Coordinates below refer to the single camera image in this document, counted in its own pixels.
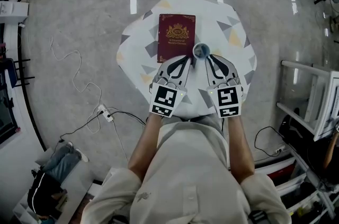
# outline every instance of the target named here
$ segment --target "shirt sleeve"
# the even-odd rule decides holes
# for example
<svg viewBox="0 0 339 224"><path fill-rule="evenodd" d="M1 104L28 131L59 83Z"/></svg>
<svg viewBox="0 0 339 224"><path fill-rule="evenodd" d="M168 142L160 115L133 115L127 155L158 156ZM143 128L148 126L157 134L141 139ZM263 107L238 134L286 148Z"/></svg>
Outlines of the shirt sleeve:
<svg viewBox="0 0 339 224"><path fill-rule="evenodd" d="M132 171L117 169L85 207L81 224L108 223L119 210L132 204L140 186L140 179Z"/></svg>
<svg viewBox="0 0 339 224"><path fill-rule="evenodd" d="M272 224L292 223L291 216L267 175L254 174L244 179L240 186L252 211L264 211Z"/></svg>

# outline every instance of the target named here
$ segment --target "white shirt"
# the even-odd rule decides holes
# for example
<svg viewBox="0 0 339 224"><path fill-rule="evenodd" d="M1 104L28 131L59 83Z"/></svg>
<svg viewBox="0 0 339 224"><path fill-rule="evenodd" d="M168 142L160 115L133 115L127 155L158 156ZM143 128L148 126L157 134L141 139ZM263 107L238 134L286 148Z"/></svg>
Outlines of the white shirt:
<svg viewBox="0 0 339 224"><path fill-rule="evenodd" d="M122 214L131 224L241 224L254 210L266 212L271 223L291 223L269 177L254 174L237 183L228 171L227 146L209 126L163 126L144 181L117 169L86 206L81 223L108 223Z"/></svg>

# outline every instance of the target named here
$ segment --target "red passport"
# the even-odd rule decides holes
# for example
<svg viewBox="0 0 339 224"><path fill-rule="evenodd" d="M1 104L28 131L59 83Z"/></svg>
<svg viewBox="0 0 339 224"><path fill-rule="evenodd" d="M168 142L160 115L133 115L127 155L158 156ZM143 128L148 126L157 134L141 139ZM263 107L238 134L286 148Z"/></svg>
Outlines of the red passport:
<svg viewBox="0 0 339 224"><path fill-rule="evenodd" d="M181 55L193 58L195 16L160 14L158 33L158 63Z"/></svg>

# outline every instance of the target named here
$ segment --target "wall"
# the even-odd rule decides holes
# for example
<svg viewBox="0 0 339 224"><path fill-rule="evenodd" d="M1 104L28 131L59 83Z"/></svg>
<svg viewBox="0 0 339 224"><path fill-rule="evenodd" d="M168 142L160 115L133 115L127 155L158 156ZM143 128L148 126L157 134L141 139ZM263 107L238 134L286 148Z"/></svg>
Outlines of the wall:
<svg viewBox="0 0 339 224"><path fill-rule="evenodd" d="M17 25L5 25L4 42L7 57L17 60ZM13 98L15 121L21 128L0 144L0 218L9 222L12 210L32 185L31 169L37 167L34 161L43 154L43 149L31 123L21 86L11 88L7 70L5 78L8 96Z"/></svg>

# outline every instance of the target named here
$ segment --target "plug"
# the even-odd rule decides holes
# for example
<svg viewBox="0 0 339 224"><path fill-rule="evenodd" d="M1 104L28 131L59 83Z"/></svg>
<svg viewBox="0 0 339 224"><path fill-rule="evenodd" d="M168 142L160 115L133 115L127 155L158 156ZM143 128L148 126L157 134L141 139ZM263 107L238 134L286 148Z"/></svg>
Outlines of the plug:
<svg viewBox="0 0 339 224"><path fill-rule="evenodd" d="M98 106L98 111L102 112L101 114L103 114L103 116L105 117L105 119L108 122L111 122L113 120L113 118L111 117L111 114L108 112L107 108L105 105L101 104Z"/></svg>
<svg viewBox="0 0 339 224"><path fill-rule="evenodd" d="M284 151L284 149L285 149L285 145L282 145L279 149L276 149L275 150L275 154L277 154L278 152L283 152Z"/></svg>

